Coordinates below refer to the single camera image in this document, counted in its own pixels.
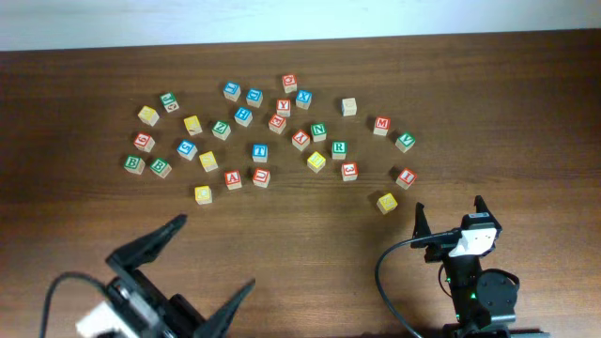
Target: wooden table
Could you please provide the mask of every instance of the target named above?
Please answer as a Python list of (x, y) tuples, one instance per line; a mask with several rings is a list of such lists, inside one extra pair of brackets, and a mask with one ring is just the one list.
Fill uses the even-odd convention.
[[(283, 135), (268, 129), (281, 76), (314, 93), (293, 109)], [(370, 38), (258, 44), (142, 47), (0, 54), (0, 336), (34, 336), (48, 283), (64, 270), (108, 282), (104, 258), (117, 246), (187, 213), (188, 224), (144, 271), (166, 294), (181, 293), (210, 315), (243, 283), (256, 288), (232, 327), (235, 337), (342, 337), (405, 331), (384, 306), (373, 277), (379, 255), (409, 238), (416, 202), (433, 231), (459, 225), (481, 194), (503, 225), (483, 267), (522, 281), (515, 328), (556, 337), (598, 336), (601, 319), (601, 32), (542, 32)], [(227, 81), (263, 90), (248, 129), (234, 122)], [(168, 115), (159, 95), (181, 106)], [(341, 117), (340, 99), (359, 113)], [(154, 128), (142, 105), (157, 108)], [(204, 131), (187, 136), (182, 119)], [(372, 134), (377, 115), (393, 133), (412, 132), (406, 154)], [(232, 123), (224, 142), (217, 119)], [(328, 141), (300, 153), (293, 131), (325, 122)], [(127, 173), (123, 161), (147, 131), (173, 172)], [(212, 150), (219, 170), (176, 153), (182, 139)], [(333, 140), (348, 141), (359, 179), (343, 182)], [(250, 148), (267, 143), (270, 186), (253, 186)], [(315, 150), (328, 163), (315, 174)], [(419, 176), (404, 191), (392, 173)], [(241, 190), (223, 171), (238, 169)], [(208, 184), (214, 203), (198, 206)], [(398, 208), (381, 215), (392, 192)], [(455, 321), (439, 290), (438, 265), (403, 249), (382, 270), (384, 287), (418, 328)], [(76, 336), (74, 324), (100, 300), (87, 285), (59, 288), (49, 337)]]

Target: toy block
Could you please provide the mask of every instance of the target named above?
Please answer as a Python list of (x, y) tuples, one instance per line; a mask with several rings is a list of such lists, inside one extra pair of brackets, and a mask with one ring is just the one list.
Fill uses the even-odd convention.
[(282, 85), (284, 85), (285, 93), (297, 91), (297, 77), (293, 74), (282, 76)]
[(194, 158), (194, 155), (196, 155), (197, 151), (198, 149), (194, 143), (186, 140), (181, 141), (181, 144), (179, 144), (177, 147), (177, 153), (188, 161), (191, 161)]
[(198, 157), (200, 163), (205, 168), (206, 172), (217, 169), (217, 161), (215, 160), (215, 156), (213, 156), (213, 152), (206, 152)]
[(396, 139), (396, 143), (394, 143), (394, 145), (402, 152), (407, 152), (407, 150), (411, 149), (411, 147), (415, 145), (415, 137), (406, 132)]
[(314, 152), (313, 155), (307, 159), (307, 166), (316, 173), (319, 173), (323, 167), (326, 166), (326, 158), (321, 156), (318, 152)]
[(218, 139), (226, 140), (227, 136), (229, 136), (232, 129), (229, 128), (229, 124), (223, 121), (217, 121), (215, 126), (213, 126), (213, 135)]
[(194, 188), (194, 199), (199, 205), (213, 203), (213, 194), (208, 186)]
[(279, 134), (282, 134), (285, 128), (285, 118), (274, 114), (270, 120), (270, 130)]
[(344, 160), (347, 157), (348, 146), (346, 142), (335, 141), (331, 144), (331, 158)]
[(240, 89), (240, 85), (234, 84), (233, 82), (228, 82), (223, 88), (223, 95), (225, 96), (225, 98), (228, 100), (232, 100), (233, 102), (236, 102), (238, 100), (241, 92), (242, 89)]
[(184, 124), (186, 125), (186, 131), (188, 131), (190, 136), (195, 136), (197, 133), (203, 132), (203, 129), (200, 128), (200, 121), (196, 115), (184, 118)]
[(171, 165), (163, 159), (157, 159), (150, 164), (150, 170), (157, 174), (160, 178), (165, 178), (171, 173)]
[(384, 215), (395, 210), (396, 206), (398, 204), (391, 193), (387, 193), (378, 199), (378, 208)]
[(413, 173), (409, 169), (405, 168), (396, 179), (396, 184), (398, 184), (406, 190), (409, 189), (413, 182), (415, 182), (415, 178), (417, 178), (417, 175), (415, 175), (415, 173)]
[(342, 116), (353, 116), (357, 114), (357, 101), (355, 98), (342, 99)]
[(251, 112), (250, 109), (239, 107), (238, 111), (234, 115), (234, 119), (243, 127), (248, 127), (253, 120), (253, 112)]
[(148, 106), (142, 107), (142, 110), (140, 110), (140, 113), (138, 113), (138, 117), (140, 117), (142, 122), (148, 124), (150, 127), (154, 127), (159, 120), (159, 114), (157, 111)]
[(374, 125), (374, 134), (386, 136), (391, 128), (391, 120), (388, 117), (377, 117), (376, 125)]
[(325, 141), (326, 136), (328, 135), (326, 125), (323, 123), (311, 125), (311, 134), (313, 135), (313, 142)]
[(154, 139), (152, 136), (140, 132), (133, 141), (133, 145), (142, 151), (150, 152), (154, 147)]
[(125, 160), (125, 164), (123, 164), (123, 167), (125, 168), (125, 170), (129, 171), (132, 174), (137, 174), (137, 175), (142, 174), (145, 166), (146, 166), (146, 163), (144, 163), (144, 160), (142, 160), (141, 158), (139, 158), (137, 156), (131, 156), (131, 155), (128, 156), (128, 158)]
[(258, 108), (261, 106), (261, 102), (263, 102), (263, 92), (258, 89), (251, 88), (246, 95), (246, 104), (250, 105), (251, 107)]
[(225, 185), (227, 189), (234, 190), (242, 188), (242, 181), (240, 180), (240, 172), (238, 170), (225, 173)]
[(271, 174), (269, 170), (256, 168), (254, 170), (253, 183), (257, 187), (267, 188), (270, 184)]
[(311, 139), (304, 131), (297, 131), (297, 133), (292, 136), (292, 146), (295, 146), (300, 151), (303, 151), (310, 143)]
[(359, 176), (359, 170), (357, 170), (357, 163), (349, 162), (342, 163), (342, 180), (350, 181), (355, 180)]
[(253, 146), (253, 161), (256, 162), (267, 162), (267, 157), (269, 155), (269, 150), (267, 145), (254, 145)]
[(277, 100), (276, 113), (279, 116), (290, 117), (290, 100), (280, 99)]
[(297, 95), (297, 107), (302, 109), (309, 109), (309, 105), (311, 105), (311, 99), (313, 98), (313, 94), (306, 90), (299, 90), (299, 94)]
[(167, 93), (165, 95), (161, 95), (162, 106), (165, 107), (167, 113), (171, 113), (179, 109), (179, 105), (176, 101), (176, 96), (173, 93)]

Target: wood grain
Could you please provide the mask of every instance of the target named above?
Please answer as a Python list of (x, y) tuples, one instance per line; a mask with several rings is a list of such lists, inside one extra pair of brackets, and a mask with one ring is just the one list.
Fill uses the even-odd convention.
[[(293, 109), (277, 135), (267, 121), (288, 72), (314, 99), (309, 111)], [(248, 129), (223, 98), (229, 80), (264, 91)], [(403, 332), (374, 285), (377, 258), (410, 237), (416, 202), (442, 231), (458, 226), (481, 194), (504, 226), (483, 267), (522, 280), (515, 327), (594, 337), (600, 80), (598, 30), (0, 54), (0, 336), (37, 334), (54, 276), (82, 270), (108, 282), (107, 254), (179, 212), (188, 224), (145, 272), (205, 315), (255, 277), (233, 336)], [(159, 101), (167, 91), (181, 106), (170, 115)], [(341, 117), (346, 97), (357, 98), (357, 116)], [(144, 104), (161, 108), (154, 128), (136, 117)], [(202, 134), (187, 136), (188, 115), (199, 116)], [(392, 118), (393, 135), (411, 131), (415, 147), (403, 154), (392, 137), (374, 136), (377, 115)], [(232, 122), (225, 142), (210, 134), (217, 119)], [(300, 153), (292, 132), (317, 121), (328, 141)], [(145, 159), (172, 164), (167, 179), (122, 168), (125, 156), (139, 154), (138, 131), (157, 141)], [(184, 138), (214, 151), (220, 169), (205, 173), (199, 161), (181, 159)], [(332, 140), (348, 142), (357, 181), (340, 178)], [(270, 147), (261, 164), (272, 173), (266, 190), (249, 177), (255, 142)], [(319, 174), (305, 162), (315, 150), (328, 158)], [(408, 191), (391, 177), (402, 167), (418, 175)], [(232, 169), (244, 178), (230, 192), (223, 171)], [(213, 189), (212, 205), (194, 202), (200, 184)], [(399, 207), (382, 216), (376, 199), (385, 192)], [(437, 269), (406, 249), (382, 271), (393, 302), (420, 328), (455, 320)], [(98, 300), (87, 286), (59, 288), (49, 337), (76, 336), (74, 323)]]

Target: white wall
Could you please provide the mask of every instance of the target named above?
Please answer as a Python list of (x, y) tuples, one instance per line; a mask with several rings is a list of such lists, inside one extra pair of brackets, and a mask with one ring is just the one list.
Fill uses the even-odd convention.
[(0, 0), (0, 50), (601, 27), (600, 0)]

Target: cable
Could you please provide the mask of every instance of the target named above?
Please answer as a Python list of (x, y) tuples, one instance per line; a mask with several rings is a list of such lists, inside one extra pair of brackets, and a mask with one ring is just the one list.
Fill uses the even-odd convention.
[(440, 279), (440, 276), (442, 276), (442, 269), (444, 268), (444, 264), (440, 264), (440, 269), (439, 269), (439, 285), (440, 288), (442, 289), (442, 292), (444, 292), (445, 295), (449, 296), (449, 297), (453, 297), (451, 296), (450, 293), (447, 292), (447, 289), (444, 288), (444, 285), (442, 285), (442, 280)]
[(44, 308), (41, 313), (41, 324), (39, 326), (39, 338), (46, 337), (48, 317), (50, 316), (50, 304), (53, 299), (54, 291), (61, 282), (67, 279), (76, 279), (87, 282), (94, 286), (99, 292), (101, 292), (101, 294), (104, 297), (109, 297), (108, 292), (106, 291), (106, 285), (104, 285), (101, 281), (97, 280), (96, 278), (82, 272), (63, 272), (60, 276), (56, 277), (53, 280), (53, 282), (48, 287), (48, 291), (46, 291), (46, 299), (44, 300)]
[(382, 284), (379, 280), (379, 267), (382, 264), (382, 261), (384, 260), (384, 258), (386, 258), (386, 256), (393, 252), (394, 250), (410, 244), (410, 243), (414, 243), (414, 242), (420, 242), (420, 241), (424, 241), (424, 240), (430, 240), (433, 238), (440, 238), (440, 237), (446, 237), (446, 236), (452, 236), (454, 233), (449, 231), (449, 232), (444, 232), (444, 233), (439, 233), (439, 234), (434, 234), (434, 235), (430, 235), (427, 237), (422, 237), (422, 238), (412, 238), (412, 239), (407, 239), (407, 240), (403, 240), (402, 242), (398, 242), (396, 244), (394, 244), (392, 247), (388, 248), (383, 254), (382, 256), (379, 257), (378, 262), (376, 263), (376, 271), (375, 271), (375, 277), (376, 277), (376, 286), (378, 287), (378, 291), (380, 296), (382, 297), (382, 299), (384, 300), (384, 302), (386, 303), (386, 306), (388, 306), (389, 310), (393, 313), (393, 315), (396, 317), (396, 319), (398, 319), (398, 321), (401, 322), (401, 324), (403, 324), (403, 326), (409, 331), (409, 333), (411, 333), (414, 337), (416, 338), (423, 338), (423, 336), (418, 333), (414, 328), (412, 328), (410, 326), (410, 324), (407, 322), (407, 320), (405, 320), (405, 318), (403, 316), (401, 316), (401, 314), (399, 314), (396, 309), (394, 309), (394, 305), (391, 302), (391, 300), (388, 299), (388, 296), (386, 296), (386, 292), (384, 292), (384, 288), (382, 287)]

